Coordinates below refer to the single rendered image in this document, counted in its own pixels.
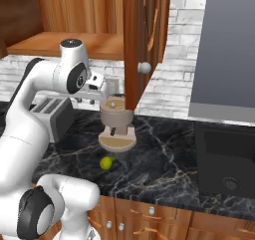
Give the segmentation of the wooden cabinet door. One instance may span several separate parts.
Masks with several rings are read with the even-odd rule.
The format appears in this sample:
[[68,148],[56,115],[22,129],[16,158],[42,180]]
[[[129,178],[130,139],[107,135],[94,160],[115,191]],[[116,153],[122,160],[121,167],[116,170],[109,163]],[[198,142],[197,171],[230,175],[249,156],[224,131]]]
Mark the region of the wooden cabinet door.
[[[170,0],[123,0],[126,108],[134,110],[157,66],[162,62],[167,39]],[[147,42],[152,32],[153,16],[158,9],[152,49]],[[139,63],[148,62],[151,71],[137,71]]]

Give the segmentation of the wooden drawer front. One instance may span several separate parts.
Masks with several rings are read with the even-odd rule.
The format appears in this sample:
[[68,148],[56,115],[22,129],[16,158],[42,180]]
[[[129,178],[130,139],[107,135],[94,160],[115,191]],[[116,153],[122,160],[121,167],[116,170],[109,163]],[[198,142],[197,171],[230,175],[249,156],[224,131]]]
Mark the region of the wooden drawer front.
[[255,240],[255,221],[195,212],[191,228]]
[[[149,206],[154,207],[154,214],[148,214]],[[134,217],[136,219],[152,220],[161,223],[170,223],[177,217],[177,209],[156,204],[115,199],[116,214]]]

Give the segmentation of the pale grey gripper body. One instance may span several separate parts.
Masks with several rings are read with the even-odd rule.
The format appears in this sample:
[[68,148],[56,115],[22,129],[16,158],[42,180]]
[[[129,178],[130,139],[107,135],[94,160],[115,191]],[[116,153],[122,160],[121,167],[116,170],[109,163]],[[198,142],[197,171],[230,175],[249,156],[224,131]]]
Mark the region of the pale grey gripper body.
[[85,85],[79,95],[82,99],[106,101],[110,95],[110,87],[108,84],[103,84],[98,90],[90,90],[88,85]]

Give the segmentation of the silver toaster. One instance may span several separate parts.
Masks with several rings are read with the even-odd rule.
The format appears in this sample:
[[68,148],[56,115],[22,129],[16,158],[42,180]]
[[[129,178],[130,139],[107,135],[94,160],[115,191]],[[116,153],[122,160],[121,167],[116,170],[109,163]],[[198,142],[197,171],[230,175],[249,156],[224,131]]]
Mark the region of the silver toaster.
[[46,126],[50,142],[59,142],[75,119],[72,102],[64,97],[46,97],[31,112]]

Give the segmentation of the beige round countertop appliance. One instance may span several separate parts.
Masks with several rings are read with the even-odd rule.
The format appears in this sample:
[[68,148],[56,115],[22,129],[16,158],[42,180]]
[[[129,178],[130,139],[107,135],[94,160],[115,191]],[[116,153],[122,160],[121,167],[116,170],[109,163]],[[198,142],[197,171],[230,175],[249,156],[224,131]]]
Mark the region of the beige round countertop appliance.
[[105,102],[100,102],[100,116],[104,131],[99,135],[101,147],[110,152],[125,152],[136,144],[134,112],[126,109],[126,97],[113,94]]

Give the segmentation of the wooden base cupboard door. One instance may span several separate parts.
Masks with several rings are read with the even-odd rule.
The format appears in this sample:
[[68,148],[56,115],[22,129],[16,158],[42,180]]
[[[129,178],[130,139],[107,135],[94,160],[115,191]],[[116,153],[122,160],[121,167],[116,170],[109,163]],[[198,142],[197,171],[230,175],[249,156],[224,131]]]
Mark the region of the wooden base cupboard door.
[[[88,217],[102,240],[117,240],[115,202],[112,197],[101,195],[98,205],[88,212]],[[108,221],[112,221],[112,228],[107,228]]]
[[[117,216],[117,240],[185,240],[187,227]],[[125,225],[119,230],[120,223]]]

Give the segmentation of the open wooden wall cabinet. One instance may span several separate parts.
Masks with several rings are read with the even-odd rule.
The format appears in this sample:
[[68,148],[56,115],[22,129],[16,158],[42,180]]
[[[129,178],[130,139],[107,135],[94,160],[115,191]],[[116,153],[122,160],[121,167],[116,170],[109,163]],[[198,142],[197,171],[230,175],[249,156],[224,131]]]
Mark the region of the open wooden wall cabinet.
[[58,57],[76,38],[91,59],[121,60],[123,0],[0,0],[0,38],[14,55]]

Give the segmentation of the grey range hood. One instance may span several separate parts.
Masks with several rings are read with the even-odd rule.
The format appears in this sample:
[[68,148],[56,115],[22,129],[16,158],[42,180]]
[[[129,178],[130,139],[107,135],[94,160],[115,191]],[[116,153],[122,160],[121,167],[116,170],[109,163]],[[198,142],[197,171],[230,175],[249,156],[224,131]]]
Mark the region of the grey range hood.
[[206,0],[188,114],[255,123],[255,0]]

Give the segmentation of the black stove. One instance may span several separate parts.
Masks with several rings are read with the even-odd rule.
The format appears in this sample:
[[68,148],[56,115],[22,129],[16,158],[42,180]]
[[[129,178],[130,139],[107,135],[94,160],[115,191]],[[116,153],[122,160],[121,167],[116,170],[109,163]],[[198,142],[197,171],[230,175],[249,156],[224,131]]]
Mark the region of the black stove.
[[199,190],[255,199],[255,127],[197,122]]

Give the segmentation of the white round door knob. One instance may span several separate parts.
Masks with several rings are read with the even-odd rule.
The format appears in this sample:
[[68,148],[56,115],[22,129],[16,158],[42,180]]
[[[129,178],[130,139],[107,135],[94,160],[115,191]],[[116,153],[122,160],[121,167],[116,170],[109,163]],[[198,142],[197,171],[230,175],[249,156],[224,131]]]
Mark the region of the white round door knob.
[[139,63],[137,71],[142,74],[148,74],[151,71],[151,65],[148,62]]

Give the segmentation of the green pear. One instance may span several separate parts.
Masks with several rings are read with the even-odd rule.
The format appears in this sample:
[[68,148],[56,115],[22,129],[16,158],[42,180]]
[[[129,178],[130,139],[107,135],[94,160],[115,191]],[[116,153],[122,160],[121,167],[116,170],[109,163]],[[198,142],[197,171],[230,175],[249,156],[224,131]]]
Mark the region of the green pear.
[[100,160],[100,167],[103,170],[108,170],[112,167],[115,158],[113,156],[105,156]]

